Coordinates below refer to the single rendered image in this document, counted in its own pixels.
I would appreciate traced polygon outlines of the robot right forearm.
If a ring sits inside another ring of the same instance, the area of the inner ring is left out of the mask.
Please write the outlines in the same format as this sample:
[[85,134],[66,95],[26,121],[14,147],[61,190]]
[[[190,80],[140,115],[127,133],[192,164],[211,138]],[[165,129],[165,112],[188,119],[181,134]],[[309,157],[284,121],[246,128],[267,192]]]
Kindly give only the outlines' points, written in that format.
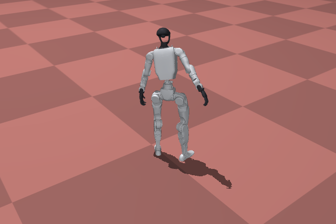
[[197,89],[197,85],[200,85],[201,88],[203,88],[203,85],[200,83],[200,80],[199,80],[199,78],[196,75],[197,73],[196,73],[195,68],[194,68],[193,65],[190,65],[190,70],[191,70],[191,73],[189,74],[189,77],[192,79],[192,82],[196,86],[196,89]]

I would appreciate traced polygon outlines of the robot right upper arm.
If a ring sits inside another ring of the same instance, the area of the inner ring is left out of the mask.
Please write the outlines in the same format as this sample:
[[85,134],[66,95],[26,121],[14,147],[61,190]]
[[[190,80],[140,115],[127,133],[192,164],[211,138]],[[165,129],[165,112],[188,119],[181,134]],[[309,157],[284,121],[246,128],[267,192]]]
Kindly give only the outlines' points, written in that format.
[[174,51],[175,51],[175,54],[180,57],[180,61],[185,68],[185,72],[190,74],[191,73],[190,64],[189,64],[189,60],[188,60],[188,58],[185,54],[185,51],[181,48],[174,48]]

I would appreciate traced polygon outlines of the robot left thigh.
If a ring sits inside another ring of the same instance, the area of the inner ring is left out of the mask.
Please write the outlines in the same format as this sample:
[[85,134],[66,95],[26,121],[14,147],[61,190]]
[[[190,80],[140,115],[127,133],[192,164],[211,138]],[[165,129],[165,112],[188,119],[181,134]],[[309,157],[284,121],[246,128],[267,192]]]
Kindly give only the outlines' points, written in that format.
[[161,120],[161,108],[162,101],[160,99],[160,91],[156,90],[153,92],[152,97],[152,108],[154,112],[154,120],[156,120],[156,129],[162,128],[162,120]]

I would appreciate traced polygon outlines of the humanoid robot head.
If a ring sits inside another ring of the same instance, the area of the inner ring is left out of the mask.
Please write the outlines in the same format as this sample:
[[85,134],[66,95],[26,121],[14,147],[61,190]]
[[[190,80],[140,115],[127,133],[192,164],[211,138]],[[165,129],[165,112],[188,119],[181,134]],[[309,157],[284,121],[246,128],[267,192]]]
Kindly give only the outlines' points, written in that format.
[[[170,31],[167,28],[160,28],[158,29],[156,34],[159,37],[160,42],[161,42],[161,46],[158,49],[168,48],[169,47],[168,43],[170,42]],[[167,42],[162,42],[161,37],[164,38],[165,36],[168,36],[169,39]]]

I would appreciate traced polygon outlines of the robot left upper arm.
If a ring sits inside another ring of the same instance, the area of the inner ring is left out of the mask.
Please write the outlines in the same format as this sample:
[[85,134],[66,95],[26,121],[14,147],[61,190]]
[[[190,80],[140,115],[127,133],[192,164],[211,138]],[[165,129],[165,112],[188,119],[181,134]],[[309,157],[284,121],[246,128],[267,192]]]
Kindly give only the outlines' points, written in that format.
[[152,66],[152,59],[153,59],[153,51],[149,52],[147,55],[146,55],[146,60],[145,60],[145,69],[144,69],[144,76],[150,76],[151,74],[151,66]]

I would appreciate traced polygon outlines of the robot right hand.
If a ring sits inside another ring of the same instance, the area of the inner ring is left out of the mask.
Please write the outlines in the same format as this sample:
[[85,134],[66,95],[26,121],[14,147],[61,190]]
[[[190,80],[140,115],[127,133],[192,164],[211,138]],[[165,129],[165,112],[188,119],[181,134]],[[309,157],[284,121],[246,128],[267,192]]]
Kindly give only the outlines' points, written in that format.
[[202,93],[202,96],[203,96],[203,98],[205,100],[205,103],[203,105],[206,106],[208,104],[208,98],[207,98],[207,94],[204,91],[204,88],[201,88],[200,85],[197,85],[197,89],[198,89],[199,92]]

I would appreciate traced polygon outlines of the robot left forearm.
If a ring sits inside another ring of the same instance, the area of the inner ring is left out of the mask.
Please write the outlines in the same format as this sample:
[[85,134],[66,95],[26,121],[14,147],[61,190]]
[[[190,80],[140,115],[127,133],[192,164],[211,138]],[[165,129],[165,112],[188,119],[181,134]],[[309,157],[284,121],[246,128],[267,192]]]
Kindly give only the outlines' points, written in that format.
[[143,89],[143,91],[145,90],[146,83],[147,83],[147,80],[148,80],[148,77],[144,76],[143,74],[144,74],[144,70],[142,72],[142,77],[141,77],[141,83],[140,83],[139,91],[140,91],[141,88]]

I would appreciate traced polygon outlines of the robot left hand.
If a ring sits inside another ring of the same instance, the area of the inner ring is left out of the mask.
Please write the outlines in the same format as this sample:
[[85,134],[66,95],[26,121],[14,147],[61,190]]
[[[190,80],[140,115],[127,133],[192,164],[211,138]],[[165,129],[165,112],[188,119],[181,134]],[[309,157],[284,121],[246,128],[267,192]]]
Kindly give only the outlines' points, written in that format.
[[141,103],[141,105],[146,105],[145,104],[146,102],[143,101],[143,98],[145,99],[145,97],[143,96],[144,91],[143,91],[142,88],[140,89],[139,93],[140,93],[140,103]]

